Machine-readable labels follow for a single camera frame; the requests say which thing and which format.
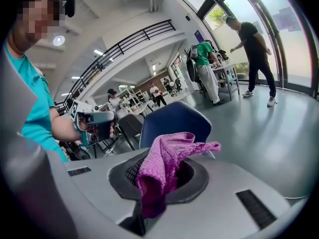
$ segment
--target black bag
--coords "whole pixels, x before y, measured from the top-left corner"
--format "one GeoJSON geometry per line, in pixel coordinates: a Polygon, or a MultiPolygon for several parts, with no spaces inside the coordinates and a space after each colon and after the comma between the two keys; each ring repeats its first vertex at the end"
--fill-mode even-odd
{"type": "Polygon", "coordinates": [[[196,48],[196,45],[191,46],[191,48],[189,49],[188,52],[188,56],[187,56],[187,61],[186,61],[186,65],[187,65],[187,71],[188,71],[188,75],[190,77],[190,80],[192,82],[197,82],[198,81],[198,73],[197,73],[197,67],[196,67],[196,63],[195,61],[191,58],[192,55],[192,50],[194,49],[194,46],[196,48]]]}

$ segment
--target purple cloth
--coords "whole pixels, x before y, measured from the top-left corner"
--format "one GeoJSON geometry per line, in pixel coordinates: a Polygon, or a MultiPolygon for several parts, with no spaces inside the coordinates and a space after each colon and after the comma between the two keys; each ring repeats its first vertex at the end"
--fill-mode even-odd
{"type": "Polygon", "coordinates": [[[142,194],[144,218],[154,218],[164,209],[164,197],[176,189],[176,171],[187,156],[207,151],[220,151],[218,142],[194,143],[195,135],[189,132],[165,134],[156,137],[141,164],[136,185],[142,194]]]}

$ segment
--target green shirt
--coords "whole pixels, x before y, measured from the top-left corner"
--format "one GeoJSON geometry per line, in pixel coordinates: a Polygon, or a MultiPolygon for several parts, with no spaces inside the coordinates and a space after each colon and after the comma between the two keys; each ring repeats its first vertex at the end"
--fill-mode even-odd
{"type": "Polygon", "coordinates": [[[209,42],[202,42],[197,45],[198,58],[196,59],[196,66],[209,65],[207,59],[208,53],[213,52],[213,48],[209,42]]]}
{"type": "Polygon", "coordinates": [[[44,149],[56,151],[63,162],[67,161],[62,149],[52,136],[49,108],[54,107],[54,102],[45,77],[39,75],[26,56],[20,59],[14,58],[6,45],[5,49],[15,69],[38,97],[23,125],[21,134],[26,138],[34,140],[44,149]]]}

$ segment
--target black pants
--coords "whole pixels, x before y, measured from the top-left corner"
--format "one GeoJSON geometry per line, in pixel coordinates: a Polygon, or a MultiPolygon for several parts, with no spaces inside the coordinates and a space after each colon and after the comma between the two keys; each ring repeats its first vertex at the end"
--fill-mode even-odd
{"type": "Polygon", "coordinates": [[[269,95],[271,97],[276,96],[276,84],[275,79],[270,71],[269,63],[267,55],[262,56],[260,58],[254,58],[249,60],[249,88],[248,90],[251,92],[255,88],[256,78],[258,74],[258,70],[260,70],[266,77],[267,83],[269,85],[269,95]]]}
{"type": "Polygon", "coordinates": [[[162,103],[163,103],[164,105],[167,105],[167,103],[165,102],[164,97],[163,97],[162,95],[158,95],[157,97],[155,97],[155,99],[156,99],[156,101],[157,101],[159,107],[160,107],[160,102],[161,102],[161,101],[162,101],[162,103]]]}

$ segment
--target white pants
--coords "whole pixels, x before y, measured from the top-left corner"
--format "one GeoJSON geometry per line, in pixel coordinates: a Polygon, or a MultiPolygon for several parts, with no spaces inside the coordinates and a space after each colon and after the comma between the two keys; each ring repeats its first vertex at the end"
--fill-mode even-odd
{"type": "Polygon", "coordinates": [[[198,66],[197,72],[200,80],[208,92],[209,98],[214,104],[219,102],[218,82],[210,65],[198,66]]]}

